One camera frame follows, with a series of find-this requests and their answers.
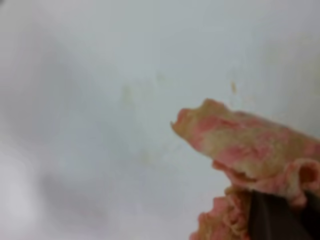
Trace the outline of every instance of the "white wall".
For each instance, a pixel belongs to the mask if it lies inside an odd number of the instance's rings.
[[[229,182],[170,121],[214,98],[320,137],[319,8],[7,0],[1,239],[188,239]]]

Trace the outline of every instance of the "blurry background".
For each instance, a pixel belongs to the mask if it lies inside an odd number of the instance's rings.
[[[320,137],[317,0],[6,0],[0,238],[185,240],[229,181],[170,121],[205,98]]]

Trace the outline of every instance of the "meat slice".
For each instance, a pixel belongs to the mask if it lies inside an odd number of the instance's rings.
[[[190,240],[249,240],[248,217],[251,194],[227,188],[225,197],[213,199],[213,209],[201,213],[198,231]]]
[[[232,184],[286,198],[303,207],[304,190],[320,189],[320,142],[253,114],[231,111],[206,99],[182,109],[173,130],[195,150],[213,159]]]
[[[182,109],[172,128],[232,183],[199,216],[190,240],[249,240],[251,190],[286,198],[294,208],[305,206],[305,191],[320,197],[320,141],[313,137],[212,99]]]

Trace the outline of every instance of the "tongs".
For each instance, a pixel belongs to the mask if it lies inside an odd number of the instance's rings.
[[[251,240],[320,240],[320,198],[306,192],[307,205],[292,210],[284,198],[254,191],[248,232]]]

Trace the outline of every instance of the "pink meat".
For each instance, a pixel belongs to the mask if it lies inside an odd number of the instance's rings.
[[[315,138],[211,99],[181,110],[172,128],[240,189],[278,195],[301,208],[305,190],[320,196],[320,142]],[[222,231],[216,227],[217,234]]]
[[[190,236],[190,240],[249,240],[250,201],[249,192],[229,188],[225,197],[213,199],[210,212],[200,214],[198,231]]]

